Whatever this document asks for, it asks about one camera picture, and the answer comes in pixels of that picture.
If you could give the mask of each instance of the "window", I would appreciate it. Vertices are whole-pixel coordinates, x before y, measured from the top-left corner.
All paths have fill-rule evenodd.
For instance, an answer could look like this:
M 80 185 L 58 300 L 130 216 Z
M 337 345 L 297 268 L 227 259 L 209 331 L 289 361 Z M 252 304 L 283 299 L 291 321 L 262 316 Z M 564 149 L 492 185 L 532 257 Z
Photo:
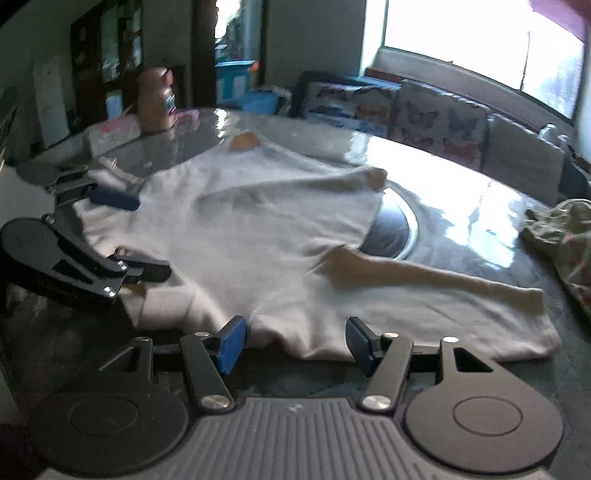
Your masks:
M 549 3 L 389 0 L 384 46 L 453 63 L 572 118 L 583 68 L 584 21 L 571 10 L 568 21 L 561 21 L 554 11 L 546 13 Z

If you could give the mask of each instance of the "beige bottle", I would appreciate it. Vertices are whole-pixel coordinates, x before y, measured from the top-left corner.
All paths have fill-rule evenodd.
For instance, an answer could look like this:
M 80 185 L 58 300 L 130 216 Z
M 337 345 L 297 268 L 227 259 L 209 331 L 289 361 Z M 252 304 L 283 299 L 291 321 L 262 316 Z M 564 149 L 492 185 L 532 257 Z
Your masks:
M 173 72 L 160 67 L 139 78 L 138 117 L 143 134 L 163 132 L 174 124 Z

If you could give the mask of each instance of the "ribbed black surface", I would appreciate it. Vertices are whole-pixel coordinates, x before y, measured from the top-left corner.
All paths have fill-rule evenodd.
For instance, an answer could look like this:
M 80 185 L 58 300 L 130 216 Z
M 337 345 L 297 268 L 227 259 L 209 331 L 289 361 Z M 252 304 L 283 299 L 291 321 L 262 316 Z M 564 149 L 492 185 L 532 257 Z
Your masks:
M 199 421 L 175 453 L 125 480 L 466 480 L 429 462 L 385 417 L 345 399 L 248 398 Z M 499 480 L 551 480 L 537 470 Z M 39 480 L 73 480 L 54 470 Z

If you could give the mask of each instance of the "sofa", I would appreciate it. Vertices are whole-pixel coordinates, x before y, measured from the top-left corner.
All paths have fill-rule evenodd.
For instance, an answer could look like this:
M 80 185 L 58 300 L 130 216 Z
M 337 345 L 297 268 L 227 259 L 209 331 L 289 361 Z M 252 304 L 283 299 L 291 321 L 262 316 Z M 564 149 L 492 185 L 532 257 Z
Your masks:
M 290 116 L 407 144 L 480 171 L 547 205 L 589 197 L 589 184 L 558 146 L 486 105 L 403 80 L 304 72 Z

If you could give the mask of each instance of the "blue gripper pad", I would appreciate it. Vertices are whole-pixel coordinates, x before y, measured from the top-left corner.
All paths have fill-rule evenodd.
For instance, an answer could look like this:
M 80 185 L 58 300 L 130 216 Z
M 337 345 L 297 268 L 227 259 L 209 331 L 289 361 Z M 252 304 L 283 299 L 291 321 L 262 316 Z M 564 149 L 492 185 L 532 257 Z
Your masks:
M 244 317 L 236 316 L 230 320 L 220 332 L 223 333 L 220 338 L 219 353 L 214 357 L 217 371 L 222 375 L 228 375 L 234 368 L 238 357 L 242 353 L 246 343 L 246 331 L 248 324 Z
M 349 352 L 353 355 L 361 371 L 365 375 L 373 374 L 378 367 L 378 360 L 372 351 L 370 339 L 357 328 L 351 319 L 348 319 L 345 324 L 345 340 Z
M 119 210 L 128 210 L 134 212 L 139 208 L 139 198 L 119 190 L 108 187 L 93 187 L 87 193 L 89 200 L 95 205 L 107 205 L 118 208 Z

